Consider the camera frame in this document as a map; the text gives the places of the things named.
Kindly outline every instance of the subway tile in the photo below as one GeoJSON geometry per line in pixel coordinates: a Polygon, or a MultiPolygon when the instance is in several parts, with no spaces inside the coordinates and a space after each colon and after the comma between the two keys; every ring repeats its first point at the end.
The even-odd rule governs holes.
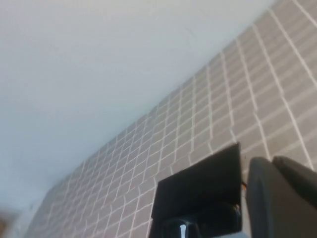
{"type": "Polygon", "coordinates": [[[110,214],[110,218],[109,218],[109,222],[108,222],[108,226],[111,226],[117,222],[120,221],[121,219],[121,215],[122,215],[122,212],[123,212],[123,207],[113,211],[111,214],[110,214]]]}
{"type": "Polygon", "coordinates": [[[154,192],[155,192],[155,190],[152,189],[152,190],[147,191],[146,193],[140,195],[137,210],[140,210],[143,207],[145,207],[153,202],[154,192]]]}
{"type": "Polygon", "coordinates": [[[315,133],[311,138],[305,138],[304,143],[309,156],[311,158],[317,157],[317,133],[315,133]]]}
{"type": "Polygon", "coordinates": [[[288,111],[286,109],[279,111],[272,118],[262,123],[264,134],[269,136],[290,123],[292,123],[292,120],[288,111]]]}
{"type": "Polygon", "coordinates": [[[150,167],[147,167],[147,169],[144,171],[144,180],[147,180],[148,178],[156,175],[159,170],[159,163],[156,163],[150,167]]]}
{"type": "Polygon", "coordinates": [[[171,168],[170,167],[165,167],[165,169],[160,169],[160,171],[158,172],[158,174],[155,176],[155,180],[156,182],[159,182],[169,176],[172,175],[172,172],[171,172],[171,168]]]}
{"type": "Polygon", "coordinates": [[[170,153],[174,152],[175,147],[176,147],[176,141],[173,140],[173,142],[169,143],[168,145],[162,148],[161,157],[164,158],[170,153]]]}
{"type": "Polygon", "coordinates": [[[139,163],[134,169],[133,176],[144,172],[146,166],[147,166],[147,162],[146,161],[143,161],[143,162],[139,163]]]}
{"type": "Polygon", "coordinates": [[[194,148],[197,148],[201,144],[210,141],[210,139],[211,139],[210,128],[207,128],[206,130],[204,130],[203,132],[201,132],[200,134],[194,137],[194,148]]]}
{"type": "Polygon", "coordinates": [[[229,107],[227,105],[225,105],[224,107],[215,111],[211,115],[212,115],[212,121],[217,121],[217,120],[229,115],[229,107]]]}
{"type": "Polygon", "coordinates": [[[148,223],[145,223],[135,229],[131,232],[131,238],[141,238],[146,237],[148,232],[148,223]]]}
{"type": "Polygon", "coordinates": [[[124,184],[121,184],[120,187],[118,188],[118,194],[117,196],[123,196],[125,193],[127,193],[129,191],[129,187],[130,187],[130,182],[126,182],[124,184]]]}
{"type": "Polygon", "coordinates": [[[203,119],[208,117],[208,115],[209,115],[209,107],[205,107],[200,112],[195,114],[195,120],[194,120],[195,124],[198,124],[199,122],[201,122],[203,119]]]}
{"type": "Polygon", "coordinates": [[[317,108],[311,110],[306,117],[297,120],[298,129],[303,137],[317,129],[317,108]]]}
{"type": "Polygon", "coordinates": [[[119,223],[113,225],[113,226],[108,226],[105,232],[106,237],[115,237],[117,234],[119,228],[119,223]]]}
{"type": "Polygon", "coordinates": [[[111,209],[112,211],[117,210],[118,208],[122,207],[124,205],[124,197],[118,197],[117,199],[115,199],[113,201],[113,203],[111,203],[111,209]]]}
{"type": "Polygon", "coordinates": [[[137,211],[135,215],[135,220],[134,220],[134,226],[137,227],[145,222],[147,222],[150,218],[151,214],[151,205],[148,205],[146,207],[143,207],[141,210],[137,211]]]}
{"type": "Polygon", "coordinates": [[[174,164],[172,164],[173,174],[175,174],[181,170],[184,170],[184,169],[188,168],[189,166],[190,166],[189,157],[184,156],[184,157],[178,159],[174,164]]]}
{"type": "Polygon", "coordinates": [[[257,115],[260,120],[264,120],[281,110],[284,106],[284,102],[280,97],[274,98],[272,100],[268,100],[266,104],[262,105],[262,107],[257,111],[257,115]]]}
{"type": "Polygon", "coordinates": [[[138,199],[134,199],[130,201],[129,203],[126,203],[123,208],[122,217],[125,218],[133,214],[137,209],[137,205],[138,205],[138,199]]]}
{"type": "Polygon", "coordinates": [[[177,138],[177,147],[182,146],[192,139],[192,130],[188,130],[177,138]]]}
{"type": "Polygon", "coordinates": [[[194,135],[199,135],[203,130],[210,127],[210,117],[206,117],[201,120],[198,124],[194,125],[194,135]]]}
{"type": "Polygon", "coordinates": [[[232,132],[237,136],[255,125],[257,125],[257,120],[253,114],[250,114],[244,120],[235,123],[232,127],[232,132]]]}
{"type": "Polygon", "coordinates": [[[277,152],[275,155],[286,156],[301,164],[306,164],[308,162],[300,141],[298,141],[295,146],[291,145],[283,151],[277,152]]]}
{"type": "Polygon", "coordinates": [[[239,108],[233,110],[232,114],[233,114],[234,123],[244,119],[249,114],[252,114],[253,111],[254,111],[254,107],[253,107],[252,101],[251,100],[247,101],[246,103],[241,105],[239,108]]]}
{"type": "Polygon", "coordinates": [[[95,233],[99,233],[99,232],[104,232],[105,231],[105,228],[106,228],[106,226],[108,224],[109,217],[110,216],[103,217],[102,219],[100,219],[97,222],[97,226],[95,228],[95,233]]]}
{"type": "Polygon", "coordinates": [[[317,102],[317,90],[311,93],[307,93],[302,99],[290,104],[290,108],[295,118],[298,118],[302,114],[308,112],[316,106],[317,102]]]}
{"type": "Polygon", "coordinates": [[[176,150],[176,159],[181,158],[187,155],[192,150],[192,142],[188,141],[187,143],[183,144],[182,146],[178,147],[176,150]]]}
{"type": "Polygon", "coordinates": [[[213,152],[220,150],[228,144],[233,142],[230,130],[225,130],[224,132],[218,134],[210,141],[210,146],[213,152]]]}
{"type": "Polygon", "coordinates": [[[139,185],[140,193],[143,194],[146,191],[149,191],[154,187],[155,187],[154,178],[150,178],[150,179],[146,180],[144,183],[139,185]]]}
{"type": "Polygon", "coordinates": [[[251,93],[250,89],[246,88],[244,91],[242,91],[238,96],[235,98],[231,97],[231,105],[232,109],[234,110],[235,108],[238,108],[240,105],[245,103],[246,101],[251,100],[251,93]]]}
{"type": "Polygon", "coordinates": [[[213,135],[218,135],[230,127],[231,127],[231,120],[230,120],[230,116],[228,115],[228,116],[218,120],[217,122],[213,123],[212,133],[213,133],[213,135]]]}
{"type": "Polygon", "coordinates": [[[191,164],[194,164],[194,163],[204,159],[205,157],[207,157],[210,154],[211,154],[211,150],[209,148],[209,144],[204,143],[190,153],[190,155],[189,155],[190,162],[191,162],[191,164]]]}
{"type": "Polygon", "coordinates": [[[148,158],[147,167],[157,163],[160,159],[160,151],[157,151],[156,153],[152,154],[148,158]]]}
{"type": "Polygon", "coordinates": [[[175,152],[172,152],[171,154],[161,159],[159,169],[161,170],[170,166],[174,162],[174,160],[175,160],[175,152]]]}
{"type": "Polygon", "coordinates": [[[163,146],[166,146],[169,143],[171,143],[173,140],[175,140],[176,135],[177,135],[176,130],[172,131],[170,134],[167,134],[167,136],[164,138],[163,146]]]}
{"type": "Polygon", "coordinates": [[[274,134],[274,136],[266,139],[267,147],[271,155],[279,152],[287,146],[298,141],[298,135],[293,127],[274,134]]]}
{"type": "Polygon", "coordinates": [[[130,188],[134,188],[136,186],[139,186],[143,181],[143,174],[136,175],[132,178],[130,188]]]}
{"type": "Polygon", "coordinates": [[[118,230],[118,236],[128,232],[133,224],[134,215],[130,215],[129,217],[126,217],[125,219],[120,221],[120,226],[118,230]]]}
{"type": "Polygon", "coordinates": [[[131,202],[133,199],[137,198],[138,196],[139,196],[139,190],[137,188],[131,189],[124,195],[125,203],[131,202]]]}

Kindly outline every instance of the white ceiling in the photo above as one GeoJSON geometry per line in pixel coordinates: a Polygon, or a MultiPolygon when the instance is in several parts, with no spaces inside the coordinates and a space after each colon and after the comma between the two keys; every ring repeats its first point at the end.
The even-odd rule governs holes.
{"type": "Polygon", "coordinates": [[[0,211],[43,196],[274,0],[1,0],[0,211]]]}

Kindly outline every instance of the tiled wall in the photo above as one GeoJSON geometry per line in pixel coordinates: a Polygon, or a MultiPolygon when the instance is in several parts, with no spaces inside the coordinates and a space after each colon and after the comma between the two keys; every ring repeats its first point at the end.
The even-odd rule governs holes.
{"type": "Polygon", "coordinates": [[[317,169],[317,1],[279,1],[55,186],[27,238],[145,238],[155,184],[240,141],[317,169]]]}

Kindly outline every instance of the black cover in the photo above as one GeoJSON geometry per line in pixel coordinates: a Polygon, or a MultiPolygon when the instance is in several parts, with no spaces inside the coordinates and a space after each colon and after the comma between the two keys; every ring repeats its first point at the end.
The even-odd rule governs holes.
{"type": "Polygon", "coordinates": [[[247,204],[253,238],[316,238],[317,211],[264,158],[250,163],[247,204]]]}
{"type": "Polygon", "coordinates": [[[283,156],[272,162],[292,188],[317,209],[317,173],[283,156]]]}
{"type": "Polygon", "coordinates": [[[152,218],[192,214],[213,203],[241,204],[239,145],[232,145],[158,183],[152,218]]]}

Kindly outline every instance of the black plastic object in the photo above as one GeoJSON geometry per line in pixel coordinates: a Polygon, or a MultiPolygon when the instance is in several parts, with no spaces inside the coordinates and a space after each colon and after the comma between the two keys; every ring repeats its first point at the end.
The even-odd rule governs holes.
{"type": "Polygon", "coordinates": [[[219,237],[236,232],[240,220],[241,214],[236,206],[226,203],[214,204],[197,214],[164,221],[161,229],[162,238],[219,237]]]}
{"type": "Polygon", "coordinates": [[[251,160],[246,198],[252,238],[317,237],[317,210],[303,198],[312,192],[312,184],[307,181],[314,180],[303,177],[317,175],[310,172],[301,174],[302,165],[291,164],[288,160],[282,164],[281,158],[274,163],[265,158],[251,160]],[[285,170],[286,164],[293,170],[290,167],[290,170],[285,170]]]}
{"type": "MultiPolygon", "coordinates": [[[[197,214],[215,204],[228,204],[241,212],[241,182],[239,144],[161,180],[155,195],[149,238],[161,238],[164,221],[197,214]]],[[[215,227],[215,223],[209,223],[209,227],[215,227]]],[[[241,219],[237,224],[234,229],[226,222],[219,222],[217,226],[230,234],[241,231],[241,219]]],[[[200,231],[210,232],[203,227],[200,231]]]]}

